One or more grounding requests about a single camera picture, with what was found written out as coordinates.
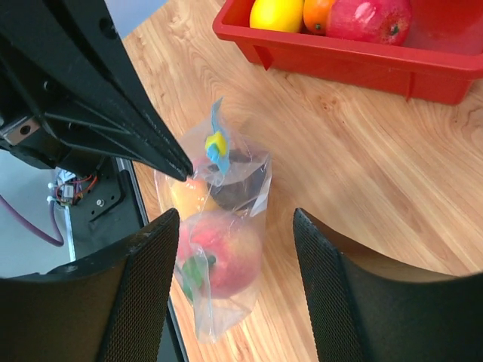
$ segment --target orange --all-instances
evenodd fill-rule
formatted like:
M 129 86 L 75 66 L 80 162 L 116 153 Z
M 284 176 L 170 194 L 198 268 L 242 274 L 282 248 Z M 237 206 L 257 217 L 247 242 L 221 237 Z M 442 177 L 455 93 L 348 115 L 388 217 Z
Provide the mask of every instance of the orange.
M 317 35 L 325 34 L 332 4 L 336 0 L 305 0 L 303 5 L 303 22 L 306 28 Z

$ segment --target screw hole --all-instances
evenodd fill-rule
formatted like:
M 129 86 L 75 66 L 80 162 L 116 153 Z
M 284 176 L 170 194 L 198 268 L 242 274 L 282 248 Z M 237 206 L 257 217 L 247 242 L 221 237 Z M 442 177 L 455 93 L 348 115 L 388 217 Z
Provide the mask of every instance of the screw hole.
M 99 29 L 103 35 L 110 40 L 114 40 L 118 37 L 114 24 L 107 17 L 103 17 L 101 20 L 99 20 Z
M 27 135 L 30 133 L 30 126 L 27 125 L 27 126 L 23 126 L 21 129 L 20 129 L 20 134 L 22 135 Z

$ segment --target clear plastic bag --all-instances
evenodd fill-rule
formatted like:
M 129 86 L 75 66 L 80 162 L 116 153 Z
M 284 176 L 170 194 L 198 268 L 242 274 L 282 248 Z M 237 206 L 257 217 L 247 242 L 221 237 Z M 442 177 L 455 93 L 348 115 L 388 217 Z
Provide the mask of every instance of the clear plastic bag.
M 247 317 L 260 292 L 271 156 L 211 117 L 179 140 L 193 163 L 181 183 L 155 171 L 162 212 L 181 219 L 174 275 L 193 307 L 200 342 L 216 342 Z

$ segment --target red plastic bin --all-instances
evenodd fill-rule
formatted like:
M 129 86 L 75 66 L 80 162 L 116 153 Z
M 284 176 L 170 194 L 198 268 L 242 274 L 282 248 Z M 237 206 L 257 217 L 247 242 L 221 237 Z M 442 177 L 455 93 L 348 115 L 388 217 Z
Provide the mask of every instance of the red plastic bin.
M 213 30 L 265 69 L 451 105 L 460 103 L 472 83 L 483 78 L 482 0 L 466 0 L 464 5 L 454 0 L 413 0 L 411 34 L 401 47 L 251 29 L 253 3 L 226 0 Z

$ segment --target wooden table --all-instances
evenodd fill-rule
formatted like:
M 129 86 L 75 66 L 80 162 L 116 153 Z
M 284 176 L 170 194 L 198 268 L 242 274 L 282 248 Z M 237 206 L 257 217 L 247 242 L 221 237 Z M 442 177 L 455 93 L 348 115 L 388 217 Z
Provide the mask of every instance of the wooden table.
M 200 345 L 192 309 L 171 297 L 191 362 L 317 361 L 291 231 L 303 207 L 343 234 L 419 267 L 483 269 L 483 84 L 463 104 L 421 100 L 248 63 L 211 29 L 223 0 L 171 0 L 125 41 L 175 136 L 224 96 L 234 127 L 273 154 L 263 285 L 252 315 Z M 137 165 L 150 218 L 153 173 Z

